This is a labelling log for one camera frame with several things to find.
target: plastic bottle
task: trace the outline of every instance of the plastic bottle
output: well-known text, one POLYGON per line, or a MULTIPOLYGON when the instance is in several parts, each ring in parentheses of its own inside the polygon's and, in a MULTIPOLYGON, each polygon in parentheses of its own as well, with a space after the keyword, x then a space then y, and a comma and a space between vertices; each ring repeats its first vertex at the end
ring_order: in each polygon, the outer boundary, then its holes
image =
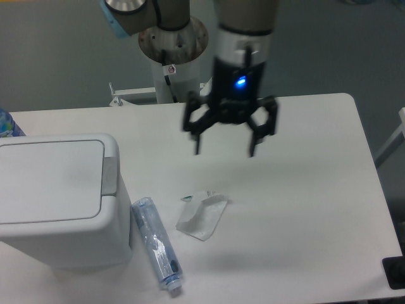
POLYGON ((0 137, 25 136, 6 110, 0 108, 0 137))
POLYGON ((132 204, 132 213, 161 287, 176 295, 182 287, 182 269, 153 200, 136 201, 132 204))

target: bottle cap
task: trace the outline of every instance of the bottle cap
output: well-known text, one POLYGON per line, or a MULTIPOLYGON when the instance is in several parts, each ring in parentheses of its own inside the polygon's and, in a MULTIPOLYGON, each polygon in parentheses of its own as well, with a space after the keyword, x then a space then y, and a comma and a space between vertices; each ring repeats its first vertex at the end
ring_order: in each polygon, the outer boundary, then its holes
POLYGON ((180 279, 174 279, 170 281, 166 286, 169 293, 176 293, 182 287, 182 283, 180 282, 180 279))

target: blue led light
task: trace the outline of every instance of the blue led light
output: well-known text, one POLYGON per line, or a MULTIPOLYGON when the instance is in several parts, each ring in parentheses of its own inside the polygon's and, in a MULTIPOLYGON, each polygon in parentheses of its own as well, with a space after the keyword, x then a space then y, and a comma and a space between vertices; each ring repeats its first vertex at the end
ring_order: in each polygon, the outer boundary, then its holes
POLYGON ((243 89, 246 86, 246 76, 241 76, 235 83, 237 89, 243 89))

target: gray floor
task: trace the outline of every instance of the gray floor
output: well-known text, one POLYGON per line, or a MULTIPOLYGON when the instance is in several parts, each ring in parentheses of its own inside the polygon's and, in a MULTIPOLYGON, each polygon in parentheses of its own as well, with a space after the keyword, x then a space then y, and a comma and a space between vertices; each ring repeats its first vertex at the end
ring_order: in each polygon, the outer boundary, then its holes
MULTIPOLYGON (((192 0, 215 48, 212 0, 192 0)), ((116 89, 151 87, 137 39, 118 40, 98 0, 0 4, 0 105, 10 111, 107 106, 116 89)), ((371 152, 400 124, 405 106, 405 12, 389 0, 348 6, 283 0, 262 95, 347 92, 356 100, 371 152)), ((394 218, 405 220, 405 145, 379 170, 394 218)))

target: blue object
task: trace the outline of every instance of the blue object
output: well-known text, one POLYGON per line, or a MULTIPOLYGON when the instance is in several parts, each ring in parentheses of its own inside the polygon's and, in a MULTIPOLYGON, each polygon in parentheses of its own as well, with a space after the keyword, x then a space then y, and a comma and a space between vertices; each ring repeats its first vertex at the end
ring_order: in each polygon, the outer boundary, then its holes
POLYGON ((25 134, 15 123, 10 113, 0 108, 0 137, 16 136, 25 136, 25 134))
POLYGON ((118 21, 116 21, 113 14, 111 14, 111 11, 106 6, 106 3, 104 2, 104 0, 100 0, 100 6, 101 6, 101 9, 103 10, 105 17, 107 18, 109 25, 113 29, 115 35, 120 39, 130 37, 128 35, 128 33, 118 23, 118 21))
POLYGON ((241 76, 241 77, 239 77, 238 80, 236 80, 235 88, 238 90, 241 90, 241 89, 245 88, 246 84, 247 84, 246 76, 241 76))
POLYGON ((131 209, 161 287, 176 295, 183 272, 153 200, 142 198, 131 209))

